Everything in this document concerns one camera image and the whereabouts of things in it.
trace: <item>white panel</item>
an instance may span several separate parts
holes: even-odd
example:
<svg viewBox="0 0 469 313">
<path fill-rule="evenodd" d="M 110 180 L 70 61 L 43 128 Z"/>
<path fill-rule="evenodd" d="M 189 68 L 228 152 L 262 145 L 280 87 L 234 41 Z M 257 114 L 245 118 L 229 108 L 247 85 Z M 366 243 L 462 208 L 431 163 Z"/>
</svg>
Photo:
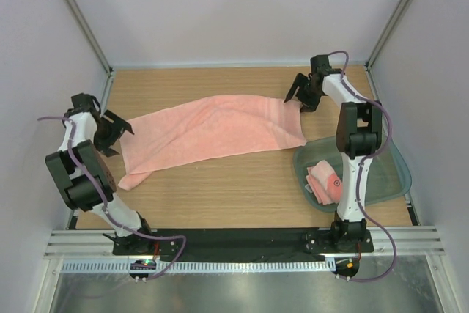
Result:
<svg viewBox="0 0 469 313">
<path fill-rule="evenodd" d="M 468 54 L 469 0 L 414 0 L 373 68 L 413 175 L 418 214 L 436 225 L 459 278 L 454 289 L 463 293 L 469 285 Z"/>
<path fill-rule="evenodd" d="M 113 65 L 368 59 L 397 0 L 77 0 Z"/>
<path fill-rule="evenodd" d="M 0 310 L 32 312 L 47 240 L 67 217 L 44 164 L 64 128 L 36 118 L 101 94 L 105 76 L 62 0 L 0 0 L 0 24 Z"/>
</svg>

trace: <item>wooden tabletop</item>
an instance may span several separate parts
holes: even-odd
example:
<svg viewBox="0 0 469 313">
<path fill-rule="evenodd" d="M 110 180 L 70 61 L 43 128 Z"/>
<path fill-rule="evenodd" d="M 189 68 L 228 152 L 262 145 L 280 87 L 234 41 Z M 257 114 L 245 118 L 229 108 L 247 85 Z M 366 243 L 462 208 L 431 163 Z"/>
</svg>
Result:
<svg viewBox="0 0 469 313">
<path fill-rule="evenodd" d="M 236 67 L 118 71 L 108 109 L 124 119 L 139 117 L 212 95 L 284 98 L 299 72 L 308 67 Z M 367 97 L 372 93 L 362 67 L 347 77 Z M 323 97 L 314 113 L 301 114 L 308 141 L 334 136 L 339 108 Z M 294 150 L 258 152 L 201 161 L 154 172 L 131 191 L 118 190 L 152 228 L 328 227 L 332 213 L 313 208 L 296 180 Z M 106 159 L 116 181 L 125 174 L 122 156 Z M 387 226 L 411 225 L 404 197 L 367 207 Z M 82 213 L 78 229 L 109 228 Z"/>
</svg>

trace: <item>plastic bin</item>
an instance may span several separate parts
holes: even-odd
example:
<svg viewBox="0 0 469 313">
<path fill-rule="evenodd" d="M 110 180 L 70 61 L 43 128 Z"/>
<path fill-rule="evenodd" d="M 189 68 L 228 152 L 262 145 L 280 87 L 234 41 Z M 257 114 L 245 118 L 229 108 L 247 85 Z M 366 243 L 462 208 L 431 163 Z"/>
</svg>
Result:
<svg viewBox="0 0 469 313">
<path fill-rule="evenodd" d="M 323 212 L 336 211 L 337 204 L 321 205 L 316 196 L 310 193 L 306 187 L 307 167 L 315 166 L 321 160 L 326 160 L 342 178 L 342 156 L 337 150 L 336 138 L 327 137 L 317 141 L 310 141 L 305 146 L 299 147 L 293 155 L 293 165 L 300 183 L 301 191 L 311 205 Z M 365 205 L 387 201 L 406 194 L 412 185 L 407 164 L 394 143 L 390 143 L 386 151 L 373 158 L 369 168 L 368 183 L 366 185 Z"/>
</svg>

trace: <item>folded pink towel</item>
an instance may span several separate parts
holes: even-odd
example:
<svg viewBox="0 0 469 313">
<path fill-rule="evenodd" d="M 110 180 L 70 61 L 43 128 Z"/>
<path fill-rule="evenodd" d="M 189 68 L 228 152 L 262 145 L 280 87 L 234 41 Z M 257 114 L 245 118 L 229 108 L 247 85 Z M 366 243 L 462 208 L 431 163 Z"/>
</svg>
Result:
<svg viewBox="0 0 469 313">
<path fill-rule="evenodd" d="M 153 171 L 265 150 L 303 146 L 300 104 L 255 95 L 218 95 L 129 121 L 120 139 L 130 190 Z"/>
<path fill-rule="evenodd" d="M 316 166 L 308 168 L 306 181 L 308 181 L 318 203 L 329 205 L 340 202 L 342 181 L 327 161 L 320 161 Z"/>
</svg>

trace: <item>purple cable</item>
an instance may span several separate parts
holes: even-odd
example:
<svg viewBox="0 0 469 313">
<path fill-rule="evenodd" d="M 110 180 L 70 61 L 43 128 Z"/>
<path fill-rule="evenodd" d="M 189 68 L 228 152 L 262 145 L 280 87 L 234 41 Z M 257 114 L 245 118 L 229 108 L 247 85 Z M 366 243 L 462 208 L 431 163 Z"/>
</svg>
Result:
<svg viewBox="0 0 469 313">
<path fill-rule="evenodd" d="M 96 188 L 96 191 L 98 192 L 98 194 L 100 195 L 100 198 L 101 200 L 103 201 L 103 212 L 104 214 L 106 215 L 106 217 L 108 218 L 108 220 L 113 224 L 115 225 L 116 227 L 120 227 L 126 231 L 129 231 L 131 233 L 133 233 L 134 235 L 137 235 L 137 236 L 140 236 L 140 237 L 143 237 L 143 238 L 146 238 L 148 240 L 156 240 L 156 241 L 162 241 L 162 240 L 182 240 L 182 245 L 181 245 L 181 248 L 179 249 L 179 251 L 176 253 L 176 255 L 174 256 L 173 260 L 160 272 L 158 273 L 155 273 L 151 276 L 149 276 L 147 278 L 147 281 L 148 280 L 153 280 L 153 279 L 156 279 L 156 278 L 159 278 L 160 276 L 162 276 L 166 271 L 169 270 L 169 268 L 179 259 L 179 257 L 181 257 L 181 254 L 182 254 L 182 251 L 184 251 L 184 248 L 185 248 L 185 244 L 186 244 L 186 237 L 184 235 L 176 235 L 176 236 L 151 236 L 151 235 L 146 235 L 146 234 L 142 234 L 134 229 L 131 229 L 130 227 L 127 227 L 125 225 L 122 225 L 120 224 L 119 222 L 117 222 L 116 220 L 114 220 L 112 218 L 112 216 L 109 214 L 109 212 L 107 211 L 107 207 L 108 207 L 108 200 L 106 199 L 106 195 L 104 194 L 104 191 L 103 191 L 103 188 L 101 187 L 101 185 L 96 181 L 96 179 L 93 177 L 93 175 L 91 175 L 88 170 L 86 169 L 85 165 L 83 165 L 78 159 L 77 157 L 75 157 L 75 154 L 73 154 L 73 149 L 72 149 L 72 142 L 73 142 L 73 137 L 75 135 L 75 130 L 76 130 L 76 124 L 75 122 L 68 118 L 68 117 L 40 117 L 39 119 L 37 119 L 37 121 L 42 121 L 42 120 L 61 120 L 61 121 L 67 121 L 69 122 L 71 125 L 72 125 L 72 130 L 70 131 L 70 137 L 68 139 L 68 142 L 67 142 L 67 151 L 68 151 L 68 155 L 70 156 L 70 159 L 72 160 L 72 162 L 76 165 L 77 168 L 79 168 L 81 170 L 81 172 L 83 172 L 83 174 L 88 178 L 88 180 L 93 184 L 93 186 Z M 101 298 L 103 297 L 104 295 L 100 295 L 100 296 L 86 296 L 86 298 Z"/>
<path fill-rule="evenodd" d="M 359 164 L 358 174 L 357 174 L 357 188 L 356 188 L 356 195 L 355 196 L 356 196 L 356 199 L 357 199 L 358 207 L 360 208 L 360 211 L 363 213 L 365 218 L 367 218 L 374 225 L 379 227 L 382 231 L 384 231 L 386 236 L 388 236 L 388 238 L 391 242 L 391 245 L 393 247 L 393 261 L 391 262 L 391 265 L 389 266 L 389 268 L 384 273 L 382 273 L 378 276 L 375 276 L 374 278 L 368 278 L 368 279 L 354 279 L 354 278 L 351 278 L 351 279 L 348 279 L 345 276 L 339 276 L 341 279 L 350 280 L 350 281 L 353 281 L 353 282 L 363 282 L 363 283 L 364 282 L 373 282 L 373 281 L 377 281 L 377 280 L 380 280 L 380 279 L 384 278 L 385 276 L 387 276 L 394 269 L 394 267 L 396 266 L 396 261 L 397 261 L 397 247 L 396 247 L 396 243 L 394 242 L 394 239 L 393 239 L 392 235 L 389 233 L 389 231 L 383 225 L 381 225 L 376 220 L 374 220 L 371 216 L 369 216 L 368 213 L 365 211 L 365 208 L 363 208 L 363 205 L 361 204 L 361 201 L 360 201 L 360 182 L 361 182 L 361 176 L 363 174 L 363 162 L 366 159 L 371 159 L 371 158 L 376 157 L 377 155 L 384 152 L 384 150 L 388 147 L 388 145 L 391 142 L 393 124 L 392 124 L 392 121 L 391 121 L 391 117 L 389 116 L 389 113 L 386 111 L 386 109 L 384 109 L 380 104 L 376 103 L 373 100 L 370 100 L 368 98 L 357 95 L 353 91 L 353 89 L 344 81 L 345 69 L 347 68 L 347 66 L 349 64 L 349 54 L 346 51 L 333 51 L 332 53 L 329 53 L 328 55 L 331 56 L 331 55 L 334 55 L 334 54 L 344 54 L 345 55 L 344 67 L 342 68 L 341 73 L 340 73 L 340 81 L 342 83 L 342 86 L 344 86 L 344 88 L 351 95 L 356 97 L 357 99 L 362 100 L 362 101 L 367 102 L 367 103 L 370 103 L 373 106 L 378 107 L 379 110 L 381 110 L 381 112 L 383 113 L 386 121 L 388 122 L 388 135 L 386 136 L 386 140 L 385 140 L 384 144 L 381 146 L 381 148 L 379 150 L 377 150 L 373 154 L 367 155 L 365 158 L 363 158 L 362 161 Z"/>
</svg>

